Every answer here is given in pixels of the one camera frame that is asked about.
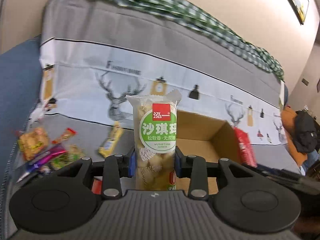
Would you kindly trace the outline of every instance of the deer antler illustration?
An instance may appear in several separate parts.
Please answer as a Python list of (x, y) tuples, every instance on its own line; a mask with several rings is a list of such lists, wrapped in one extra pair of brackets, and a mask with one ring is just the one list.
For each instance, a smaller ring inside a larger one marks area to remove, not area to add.
[(282, 127), (283, 127), (283, 125), (281, 124), (279, 127), (277, 127), (277, 125), (276, 125), (276, 123), (275, 123), (275, 120), (273, 120), (273, 124), (275, 125), (275, 127), (276, 127), (276, 130), (279, 132), (281, 129), (282, 129)]
[(104, 82), (104, 76), (109, 72), (110, 71), (106, 71), (104, 74), (102, 74), (100, 76), (100, 78), (98, 78), (98, 75), (96, 74), (96, 79), (97, 79), (100, 87), (102, 87), (107, 92), (106, 96), (111, 102), (111, 105), (109, 108), (109, 117), (114, 121), (120, 121), (120, 120), (125, 119), (125, 117), (127, 115), (126, 113), (123, 113), (119, 110), (120, 104), (127, 101), (127, 98), (126, 98), (127, 95), (134, 96), (134, 95), (138, 95), (139, 93), (141, 93), (146, 88), (146, 85), (144, 85), (141, 88), (141, 85), (140, 85), (138, 78), (134, 77), (135, 81), (137, 83), (137, 88), (135, 90), (131, 91), (131, 86), (128, 85), (127, 91), (123, 92), (120, 97), (116, 98), (116, 97), (114, 97), (113, 91), (110, 88), (111, 81), (109, 81), (107, 85), (105, 85), (105, 82)]
[(282, 127), (283, 127), (283, 124), (281, 123), (279, 127), (277, 127), (276, 123), (275, 123), (275, 120), (273, 120), (273, 124), (275, 125), (276, 127), (276, 130), (278, 131), (278, 137), (279, 137), (279, 141), (282, 143), (285, 141), (285, 134), (282, 134), (281, 131), (282, 131)]
[(235, 118), (233, 116), (233, 113), (230, 110), (231, 106), (232, 106), (232, 103), (229, 106), (225, 105), (226, 111), (227, 111), (228, 115), (231, 117), (231, 122), (233, 123), (233, 126), (237, 127), (239, 125), (239, 123), (240, 123), (240, 120), (244, 117), (244, 111), (242, 110), (241, 114), (239, 115), (237, 120), (235, 120)]

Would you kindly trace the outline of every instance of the red snack package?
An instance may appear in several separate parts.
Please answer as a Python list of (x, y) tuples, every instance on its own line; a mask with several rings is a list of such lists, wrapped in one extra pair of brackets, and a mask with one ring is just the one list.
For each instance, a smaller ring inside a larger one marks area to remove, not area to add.
[(257, 167), (256, 157), (254, 155), (248, 134), (239, 128), (234, 127), (236, 137), (239, 143), (239, 156), (242, 163), (248, 164), (252, 167)]
[(101, 195), (102, 181), (94, 178), (91, 191), (95, 194)]

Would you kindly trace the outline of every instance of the snack pile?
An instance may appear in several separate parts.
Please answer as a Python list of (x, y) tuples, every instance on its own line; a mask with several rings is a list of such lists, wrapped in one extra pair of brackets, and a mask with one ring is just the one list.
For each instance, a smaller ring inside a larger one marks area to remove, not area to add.
[(75, 135), (76, 131), (66, 128), (58, 138), (52, 141), (49, 147), (50, 140), (43, 127), (36, 127), (29, 132), (21, 133), (18, 143), (27, 162), (22, 167), (24, 172), (17, 182), (31, 174), (50, 173), (82, 158), (84, 153), (76, 145), (61, 144)]

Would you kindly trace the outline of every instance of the yellow snack package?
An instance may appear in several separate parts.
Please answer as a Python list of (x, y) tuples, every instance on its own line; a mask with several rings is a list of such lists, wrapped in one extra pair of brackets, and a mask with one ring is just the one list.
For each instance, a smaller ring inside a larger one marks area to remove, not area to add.
[(178, 90), (165, 96), (126, 96), (133, 107), (136, 189), (175, 190)]
[(36, 127), (19, 137), (20, 150), (27, 161), (32, 160), (36, 154), (48, 146), (48, 134), (43, 127)]
[(107, 140), (104, 142), (103, 147), (99, 148), (99, 153), (104, 157), (111, 155), (122, 133), (123, 129), (120, 127), (119, 122), (115, 121), (113, 129), (110, 132)]

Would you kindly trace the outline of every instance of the sachima snack package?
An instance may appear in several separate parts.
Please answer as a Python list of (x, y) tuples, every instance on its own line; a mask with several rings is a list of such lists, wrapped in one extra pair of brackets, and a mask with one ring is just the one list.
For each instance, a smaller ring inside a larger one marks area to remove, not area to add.
[(175, 190), (178, 90), (165, 96), (126, 96), (133, 107), (136, 189)]

